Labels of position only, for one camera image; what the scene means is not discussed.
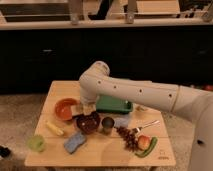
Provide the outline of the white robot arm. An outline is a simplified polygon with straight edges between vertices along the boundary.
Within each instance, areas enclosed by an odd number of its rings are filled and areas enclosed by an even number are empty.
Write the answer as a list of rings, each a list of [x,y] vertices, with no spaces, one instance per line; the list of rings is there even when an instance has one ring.
[[[213,171],[213,92],[187,86],[133,81],[109,76],[110,69],[96,61],[79,78],[80,101],[95,104],[108,95],[171,113],[195,124],[188,171]]]

